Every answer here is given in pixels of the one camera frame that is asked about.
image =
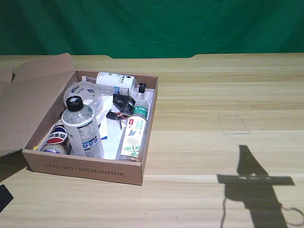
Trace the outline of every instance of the clear plastic lid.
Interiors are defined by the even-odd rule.
[[[72,84],[63,96],[63,102],[67,105],[67,99],[71,96],[80,96],[85,105],[94,109],[95,115],[98,115],[103,108],[103,100],[99,93],[99,88],[91,82],[78,82]]]

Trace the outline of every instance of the black bottle cap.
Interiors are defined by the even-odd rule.
[[[138,92],[141,94],[144,94],[144,92],[146,91],[146,84],[145,83],[140,83],[139,87],[138,87]]]
[[[77,112],[84,107],[80,96],[71,96],[66,100],[67,109],[71,112]]]

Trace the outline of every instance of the cardboard box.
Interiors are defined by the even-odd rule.
[[[116,161],[33,151],[64,110],[63,95],[82,76],[98,71],[75,70],[66,53],[0,69],[0,156],[20,151],[35,172],[141,185],[157,97],[157,76],[133,75],[155,93],[141,162]]]

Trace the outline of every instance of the black object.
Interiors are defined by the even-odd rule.
[[[84,107],[80,96],[71,96],[66,100],[67,109],[71,112],[78,112]]]
[[[13,196],[4,184],[0,185],[0,212],[13,200]]]
[[[145,91],[146,91],[146,84],[141,82],[138,87],[138,92],[144,94]]]
[[[132,114],[135,105],[135,100],[130,96],[114,94],[113,104],[116,108],[119,109],[119,112]]]

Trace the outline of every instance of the plastic container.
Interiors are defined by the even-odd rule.
[[[100,134],[94,110],[83,104],[81,97],[72,96],[66,100],[67,109],[62,122],[71,142],[71,155],[103,158]]]
[[[132,96],[138,83],[134,76],[102,71],[97,75],[96,84],[113,86],[113,94]]]
[[[133,115],[126,120],[117,160],[140,162],[146,137],[148,107],[149,104],[143,100],[135,103]]]
[[[89,105],[94,109],[97,116],[103,108],[103,100],[99,92],[98,86],[91,82],[78,82],[71,85],[63,96],[63,102],[67,105],[67,99],[71,96],[80,96],[85,105]]]

